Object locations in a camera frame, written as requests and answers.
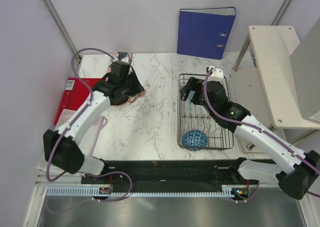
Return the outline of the pink ceramic mug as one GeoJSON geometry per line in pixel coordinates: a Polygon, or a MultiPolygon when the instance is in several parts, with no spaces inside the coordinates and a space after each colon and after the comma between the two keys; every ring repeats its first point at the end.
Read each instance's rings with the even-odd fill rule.
{"type": "Polygon", "coordinates": [[[140,99],[140,98],[144,97],[145,95],[146,95],[146,91],[144,90],[144,91],[136,94],[135,96],[130,96],[130,97],[128,98],[128,102],[129,102],[130,104],[133,104],[137,99],[140,99]]]}

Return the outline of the black plate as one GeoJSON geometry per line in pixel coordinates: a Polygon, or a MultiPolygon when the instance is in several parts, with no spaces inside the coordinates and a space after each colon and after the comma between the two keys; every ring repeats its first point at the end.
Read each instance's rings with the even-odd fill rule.
{"type": "Polygon", "coordinates": [[[125,104],[129,100],[129,96],[122,92],[114,92],[109,96],[111,106],[119,106],[125,104]]]}

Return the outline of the black wire dish rack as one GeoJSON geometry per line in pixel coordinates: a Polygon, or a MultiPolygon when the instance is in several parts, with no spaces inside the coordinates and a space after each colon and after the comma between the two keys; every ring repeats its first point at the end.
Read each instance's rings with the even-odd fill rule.
{"type": "Polygon", "coordinates": [[[207,145],[201,150],[228,150],[234,146],[234,136],[229,130],[220,127],[201,105],[177,97],[177,144],[182,149],[183,135],[190,130],[199,130],[207,136],[207,145]]]}

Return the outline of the blue tumbler cup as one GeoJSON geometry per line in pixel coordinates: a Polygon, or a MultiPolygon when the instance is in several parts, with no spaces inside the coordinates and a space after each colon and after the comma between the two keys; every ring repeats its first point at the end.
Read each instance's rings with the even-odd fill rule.
{"type": "Polygon", "coordinates": [[[188,94],[188,96],[187,96],[187,99],[188,99],[191,103],[193,102],[193,99],[194,99],[194,97],[195,97],[195,93],[196,93],[195,90],[190,90],[190,91],[189,91],[189,94],[188,94]]]}

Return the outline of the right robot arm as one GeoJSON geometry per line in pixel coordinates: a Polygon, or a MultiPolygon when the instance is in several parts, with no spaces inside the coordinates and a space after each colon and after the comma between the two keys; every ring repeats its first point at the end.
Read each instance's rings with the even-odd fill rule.
{"type": "Polygon", "coordinates": [[[220,81],[190,77],[179,90],[181,101],[202,106],[223,129],[260,148],[274,163],[238,158],[229,178],[235,184],[255,180],[277,184],[289,197],[301,200],[320,175],[320,155],[305,152],[263,126],[238,103],[229,100],[220,81]]]}

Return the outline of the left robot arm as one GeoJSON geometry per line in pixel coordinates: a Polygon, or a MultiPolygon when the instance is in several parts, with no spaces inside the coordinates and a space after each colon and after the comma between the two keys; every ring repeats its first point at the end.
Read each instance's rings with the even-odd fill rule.
{"type": "Polygon", "coordinates": [[[114,61],[93,87],[79,109],[57,130],[43,134],[44,158],[47,169],[54,165],[65,173],[86,173],[99,184],[106,183],[110,172],[102,160],[83,154],[79,145],[98,117],[120,97],[135,98],[145,89],[134,68],[123,61],[114,61]]]}

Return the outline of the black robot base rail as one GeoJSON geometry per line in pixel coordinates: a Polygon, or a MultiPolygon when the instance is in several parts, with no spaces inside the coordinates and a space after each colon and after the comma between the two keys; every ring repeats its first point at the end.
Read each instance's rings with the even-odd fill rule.
{"type": "Polygon", "coordinates": [[[82,177],[82,184],[111,184],[117,192],[217,192],[223,185],[254,186],[236,172],[237,159],[108,161],[104,177],[82,177]]]}

